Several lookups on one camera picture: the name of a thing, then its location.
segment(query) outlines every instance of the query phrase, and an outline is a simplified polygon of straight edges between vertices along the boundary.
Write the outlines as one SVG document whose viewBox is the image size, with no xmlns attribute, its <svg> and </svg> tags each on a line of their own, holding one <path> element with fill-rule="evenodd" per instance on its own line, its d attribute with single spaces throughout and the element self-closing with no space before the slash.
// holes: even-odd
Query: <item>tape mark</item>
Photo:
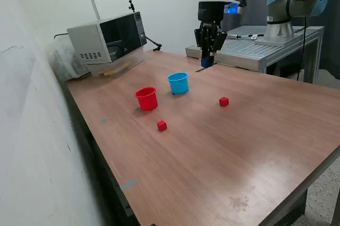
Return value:
<svg viewBox="0 0 340 226">
<path fill-rule="evenodd" d="M 121 190 L 122 190 L 122 191 L 125 191 L 125 190 L 131 188 L 132 186 L 134 186 L 134 185 L 136 185 L 136 184 L 137 184 L 137 179 L 132 179 L 131 181 L 129 181 L 129 182 L 123 184 L 123 185 L 121 186 Z"/>
</svg>

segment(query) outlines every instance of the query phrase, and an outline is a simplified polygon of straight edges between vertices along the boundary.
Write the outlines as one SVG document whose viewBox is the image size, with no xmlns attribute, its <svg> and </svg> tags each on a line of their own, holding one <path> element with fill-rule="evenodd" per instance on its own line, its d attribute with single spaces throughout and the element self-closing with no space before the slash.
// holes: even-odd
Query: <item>power cable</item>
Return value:
<svg viewBox="0 0 340 226">
<path fill-rule="evenodd" d="M 307 17 L 304 17 L 304 31 L 303 31 L 303 45 L 302 45 L 302 52 L 301 52 L 301 61 L 300 61 L 300 68 L 299 68 L 299 72 L 297 73 L 297 78 L 296 80 L 299 80 L 300 77 L 300 72 L 302 69 L 302 63 L 303 63 L 303 54 L 304 54 L 304 48 L 306 45 L 306 30 L 307 30 Z"/>
</svg>

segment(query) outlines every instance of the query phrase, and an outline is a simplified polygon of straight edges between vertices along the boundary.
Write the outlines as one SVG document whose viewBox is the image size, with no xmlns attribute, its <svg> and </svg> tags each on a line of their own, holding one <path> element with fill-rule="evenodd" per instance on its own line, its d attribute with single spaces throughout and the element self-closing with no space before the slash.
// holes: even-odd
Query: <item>wooden table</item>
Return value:
<svg viewBox="0 0 340 226">
<path fill-rule="evenodd" d="M 340 91 L 223 65 L 198 69 L 198 60 L 147 52 L 117 79 L 68 87 L 141 225 L 273 225 L 338 158 Z M 190 90 L 174 96 L 167 76 L 178 71 Z M 145 86 L 157 88 L 152 112 L 134 97 Z M 223 96 L 228 107 L 219 106 Z"/>
</svg>

